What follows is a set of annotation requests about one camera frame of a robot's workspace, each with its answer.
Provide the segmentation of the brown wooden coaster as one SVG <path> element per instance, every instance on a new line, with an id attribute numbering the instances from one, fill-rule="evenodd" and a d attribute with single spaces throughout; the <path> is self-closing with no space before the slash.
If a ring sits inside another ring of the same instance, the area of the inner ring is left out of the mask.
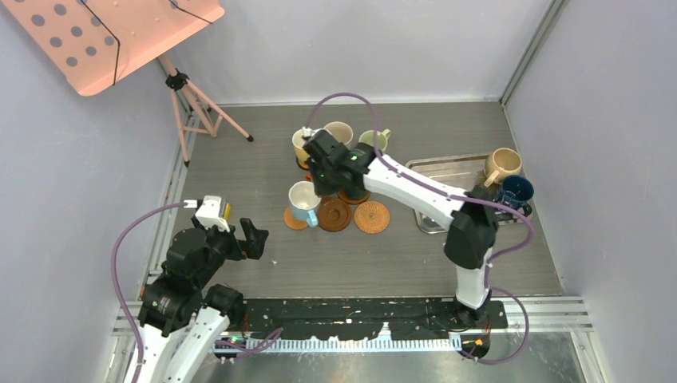
<path id="1" fill-rule="evenodd" d="M 344 190 L 341 190 L 341 191 L 337 194 L 337 196 L 338 196 L 342 201 L 344 201 L 345 203 L 348 203 L 349 205 L 359 205 L 359 204 L 361 204 L 361 203 L 366 202 L 366 201 L 370 198 L 370 192 L 369 192 L 369 191 L 365 191 L 365 192 L 362 194 L 361 197 L 359 197 L 359 198 L 352 198 L 352 197 L 348 196 L 348 195 L 344 192 Z"/>

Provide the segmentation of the cream mug tall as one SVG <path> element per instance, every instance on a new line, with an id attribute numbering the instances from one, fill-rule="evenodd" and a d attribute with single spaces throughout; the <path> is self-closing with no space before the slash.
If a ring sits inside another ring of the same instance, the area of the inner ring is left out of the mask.
<path id="1" fill-rule="evenodd" d="M 351 126 L 342 121 L 332 121 L 323 127 L 328 131 L 339 143 L 344 144 L 347 148 L 351 148 L 354 132 Z"/>

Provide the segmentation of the light orange wooden coaster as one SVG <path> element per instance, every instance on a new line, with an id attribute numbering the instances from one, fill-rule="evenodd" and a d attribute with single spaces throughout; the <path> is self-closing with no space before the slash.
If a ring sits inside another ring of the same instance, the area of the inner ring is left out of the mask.
<path id="1" fill-rule="evenodd" d="M 307 212 L 294 207 L 287 207 L 283 213 L 283 221 L 292 230 L 303 230 L 308 227 Z"/>

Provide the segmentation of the white light blue mug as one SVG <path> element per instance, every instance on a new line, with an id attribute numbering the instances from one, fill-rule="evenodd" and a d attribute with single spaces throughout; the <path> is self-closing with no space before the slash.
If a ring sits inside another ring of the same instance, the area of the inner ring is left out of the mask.
<path id="1" fill-rule="evenodd" d="M 315 194 L 314 184 L 311 181 L 299 181 L 293 184 L 288 191 L 289 207 L 307 212 L 308 227 L 319 225 L 317 210 L 322 199 Z"/>

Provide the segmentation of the yellow cup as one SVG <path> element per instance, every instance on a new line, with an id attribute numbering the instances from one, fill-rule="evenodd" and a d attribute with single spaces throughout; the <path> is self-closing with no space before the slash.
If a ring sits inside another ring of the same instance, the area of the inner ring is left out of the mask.
<path id="1" fill-rule="evenodd" d="M 309 158 L 309 155 L 303 149 L 303 146 L 305 144 L 305 140 L 303 139 L 303 130 L 302 129 L 297 130 L 292 135 L 291 142 L 292 142 L 294 149 L 295 149 L 295 156 L 296 156 L 296 160 L 297 160 L 297 165 L 303 170 L 308 170 L 309 167 L 307 165 L 307 160 Z"/>

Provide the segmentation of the light green mug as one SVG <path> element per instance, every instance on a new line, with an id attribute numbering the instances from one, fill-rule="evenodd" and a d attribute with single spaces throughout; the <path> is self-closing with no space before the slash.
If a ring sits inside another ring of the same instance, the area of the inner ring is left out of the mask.
<path id="1" fill-rule="evenodd" d="M 360 144 L 368 144 L 373 148 L 377 148 L 380 152 L 384 152 L 388 146 L 391 131 L 386 128 L 382 131 L 369 130 L 364 132 L 359 138 Z"/>

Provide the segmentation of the dark wooden coaster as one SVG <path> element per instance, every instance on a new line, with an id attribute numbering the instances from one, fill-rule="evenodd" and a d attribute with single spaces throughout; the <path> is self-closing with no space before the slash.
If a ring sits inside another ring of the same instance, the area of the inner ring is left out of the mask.
<path id="1" fill-rule="evenodd" d="M 319 226 L 329 232 L 345 229 L 352 220 L 350 205 L 337 197 L 324 198 L 317 210 Z"/>

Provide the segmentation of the woven rattan coaster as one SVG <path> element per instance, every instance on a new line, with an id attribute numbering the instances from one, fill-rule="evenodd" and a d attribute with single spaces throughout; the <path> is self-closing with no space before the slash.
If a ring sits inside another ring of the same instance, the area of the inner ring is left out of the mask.
<path id="1" fill-rule="evenodd" d="M 383 203 L 366 201 L 354 210 L 354 222 L 367 234 L 378 234 L 390 224 L 390 212 Z"/>

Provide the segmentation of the beige mug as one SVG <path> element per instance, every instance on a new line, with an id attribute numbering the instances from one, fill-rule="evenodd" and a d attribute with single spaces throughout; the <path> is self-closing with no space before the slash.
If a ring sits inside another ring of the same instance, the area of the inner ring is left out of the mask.
<path id="1" fill-rule="evenodd" d="M 511 148 L 498 148 L 485 161 L 485 188 L 500 184 L 509 176 L 518 176 L 522 171 L 521 156 Z"/>

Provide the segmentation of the navy blue mug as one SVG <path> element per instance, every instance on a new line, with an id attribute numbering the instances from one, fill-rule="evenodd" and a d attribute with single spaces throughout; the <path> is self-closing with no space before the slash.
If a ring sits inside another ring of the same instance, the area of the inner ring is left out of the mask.
<path id="1" fill-rule="evenodd" d="M 532 214 L 529 200 L 534 196 L 532 183 L 522 176 L 507 176 L 498 188 L 496 202 L 515 210 L 521 209 L 524 216 Z"/>

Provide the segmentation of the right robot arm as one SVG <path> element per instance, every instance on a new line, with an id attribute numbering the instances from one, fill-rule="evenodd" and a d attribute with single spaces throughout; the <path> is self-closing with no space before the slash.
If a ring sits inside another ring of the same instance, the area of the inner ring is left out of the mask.
<path id="1" fill-rule="evenodd" d="M 441 184 L 368 144 L 348 148 L 323 129 L 302 128 L 301 134 L 317 195 L 351 188 L 384 195 L 430 217 L 446 231 L 444 254 L 456 267 L 457 320 L 470 328 L 483 322 L 491 295 L 486 264 L 498 229 L 487 191 Z"/>

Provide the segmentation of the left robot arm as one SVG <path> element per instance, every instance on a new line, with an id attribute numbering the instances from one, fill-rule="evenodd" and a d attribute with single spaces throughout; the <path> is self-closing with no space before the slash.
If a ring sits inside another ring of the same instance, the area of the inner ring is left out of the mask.
<path id="1" fill-rule="evenodd" d="M 235 227 L 226 231 L 195 223 L 174 235 L 160 276 L 145 287 L 136 331 L 136 363 L 127 382 L 188 382 L 200 359 L 225 330 L 236 330 L 245 318 L 242 293 L 209 282 L 228 261 L 263 256 L 269 232 L 249 218 L 240 219 L 244 239 Z"/>

